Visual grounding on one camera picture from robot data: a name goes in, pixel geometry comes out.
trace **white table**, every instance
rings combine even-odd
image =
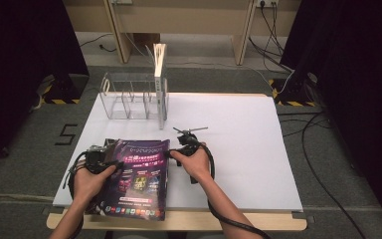
[[[303,230],[305,219],[292,217],[302,205],[287,159],[281,126],[272,98],[262,95],[170,94],[168,120],[163,130],[155,119],[108,119],[102,102],[95,105],[67,169],[77,155],[105,138],[171,139],[181,147],[174,127],[203,127],[196,131],[207,142],[216,165],[216,181],[246,212],[255,226],[265,230]],[[61,182],[54,206],[71,204],[68,187]],[[176,162],[169,163],[167,213],[164,222],[87,216],[84,228],[136,230],[221,230],[208,212],[207,198],[198,184]],[[51,213],[50,228],[62,214]]]

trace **person's left hand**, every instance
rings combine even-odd
[[[79,169],[74,178],[74,199],[90,202],[90,200],[100,192],[104,181],[111,176],[115,170],[115,165],[108,167],[99,174],[92,174],[86,168]]]

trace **person's right hand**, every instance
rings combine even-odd
[[[198,148],[191,156],[185,156],[176,150],[170,151],[170,155],[180,161],[185,171],[197,181],[210,176],[209,156],[202,147]]]

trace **power outlet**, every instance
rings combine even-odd
[[[264,0],[265,1],[265,8],[273,8],[274,4],[276,3],[276,6],[278,7],[279,0]],[[256,7],[261,7],[262,0],[257,0]]]

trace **magazine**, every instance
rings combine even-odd
[[[123,161],[96,197],[100,215],[163,221],[170,141],[115,140],[112,160]]]

